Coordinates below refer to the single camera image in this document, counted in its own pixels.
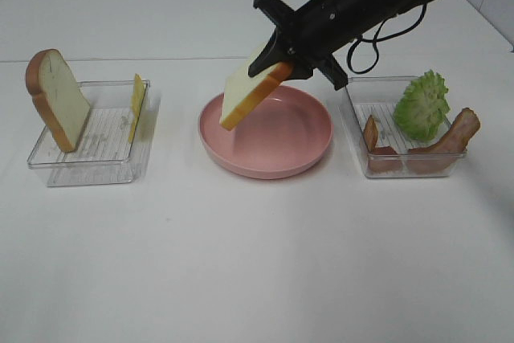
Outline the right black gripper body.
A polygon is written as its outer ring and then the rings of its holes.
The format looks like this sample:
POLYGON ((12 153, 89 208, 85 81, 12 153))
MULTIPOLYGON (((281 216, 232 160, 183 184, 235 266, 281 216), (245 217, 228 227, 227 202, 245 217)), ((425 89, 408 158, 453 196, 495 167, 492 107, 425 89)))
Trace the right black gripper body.
POLYGON ((286 41, 291 61, 309 63, 321 72, 336 90, 348 84, 348 75, 335 60, 333 52, 357 35, 357 9, 363 0, 309 0, 293 10, 282 0, 254 0, 274 24, 273 33, 286 41))

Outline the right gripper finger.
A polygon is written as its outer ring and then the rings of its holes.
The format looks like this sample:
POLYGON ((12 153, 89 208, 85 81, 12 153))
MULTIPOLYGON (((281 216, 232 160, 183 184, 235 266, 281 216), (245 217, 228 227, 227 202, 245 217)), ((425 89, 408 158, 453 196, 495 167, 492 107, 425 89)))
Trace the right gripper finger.
POLYGON ((291 72, 286 80, 307 80, 313 75, 313 67, 302 61, 287 61, 291 72))
POLYGON ((273 33, 262 51, 249 65, 247 74, 250 77, 257 76, 260 72, 279 62, 289 65, 288 77, 290 77, 292 75, 292 61, 287 53, 286 41, 280 33, 273 33))

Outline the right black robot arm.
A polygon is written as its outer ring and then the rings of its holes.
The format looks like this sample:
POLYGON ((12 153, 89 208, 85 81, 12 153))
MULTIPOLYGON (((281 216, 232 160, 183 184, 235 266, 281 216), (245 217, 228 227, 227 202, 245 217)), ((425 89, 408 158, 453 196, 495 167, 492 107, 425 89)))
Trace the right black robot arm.
POLYGON ((293 10, 282 0, 254 0, 275 30, 247 73, 253 77, 278 62, 288 62, 293 66, 290 79, 306 80, 318 69, 339 90, 347 85, 348 76, 333 52, 377 24, 432 1, 309 0, 293 10))

